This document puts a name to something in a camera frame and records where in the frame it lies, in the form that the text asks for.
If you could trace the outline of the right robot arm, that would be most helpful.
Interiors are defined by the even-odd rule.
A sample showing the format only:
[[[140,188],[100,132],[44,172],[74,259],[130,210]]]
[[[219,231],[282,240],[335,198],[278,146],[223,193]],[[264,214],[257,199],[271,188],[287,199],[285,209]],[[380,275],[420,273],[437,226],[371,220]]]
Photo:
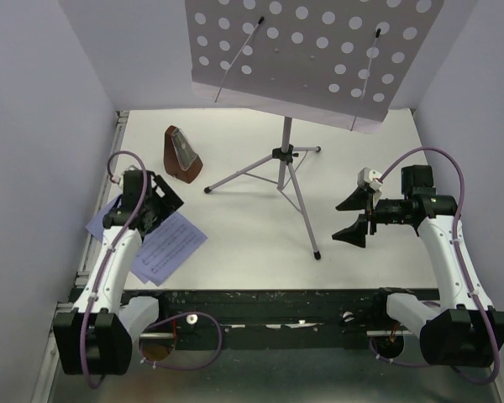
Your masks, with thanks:
[[[412,227],[433,266],[439,307],[433,309],[408,291],[391,289],[370,307],[371,322],[381,329],[402,324],[418,337],[428,364],[491,366],[504,343],[504,311],[495,309],[480,285],[463,245],[456,200],[436,192],[429,165],[402,169],[401,199],[381,198],[380,178],[380,172],[369,168],[359,173],[356,190],[336,207],[359,216],[332,238],[363,248],[380,224]]]

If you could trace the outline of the lilac perforated music stand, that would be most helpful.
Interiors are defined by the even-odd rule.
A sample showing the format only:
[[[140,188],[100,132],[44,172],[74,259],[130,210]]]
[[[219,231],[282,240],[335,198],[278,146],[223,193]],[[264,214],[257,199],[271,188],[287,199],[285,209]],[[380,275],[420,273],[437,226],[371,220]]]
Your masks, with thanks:
[[[194,92],[284,119],[276,186],[297,183],[294,119],[362,133],[382,123],[440,1],[188,1]]]

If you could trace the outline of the lilac sheet music page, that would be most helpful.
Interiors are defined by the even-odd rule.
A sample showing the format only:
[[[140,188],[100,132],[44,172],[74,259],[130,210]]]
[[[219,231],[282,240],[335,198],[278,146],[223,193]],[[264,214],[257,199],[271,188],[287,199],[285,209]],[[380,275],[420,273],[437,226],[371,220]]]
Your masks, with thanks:
[[[109,211],[119,204],[121,196],[118,195],[114,197],[105,207],[102,207],[99,212],[91,219],[91,221],[86,225],[86,230],[99,242],[103,239],[103,225],[102,220],[104,216],[109,213]]]
[[[161,285],[206,241],[199,228],[175,212],[144,238],[131,272],[144,284]]]

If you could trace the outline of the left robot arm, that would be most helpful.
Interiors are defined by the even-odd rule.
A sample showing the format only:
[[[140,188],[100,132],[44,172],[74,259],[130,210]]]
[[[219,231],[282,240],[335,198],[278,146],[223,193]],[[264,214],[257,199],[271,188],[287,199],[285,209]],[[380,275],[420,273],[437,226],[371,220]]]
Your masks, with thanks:
[[[126,279],[147,235],[183,204],[164,179],[127,170],[123,191],[102,219],[102,247],[83,291],[69,311],[56,314],[53,332],[65,374],[123,375],[133,345],[147,327],[163,330],[169,311],[149,296],[122,302]]]

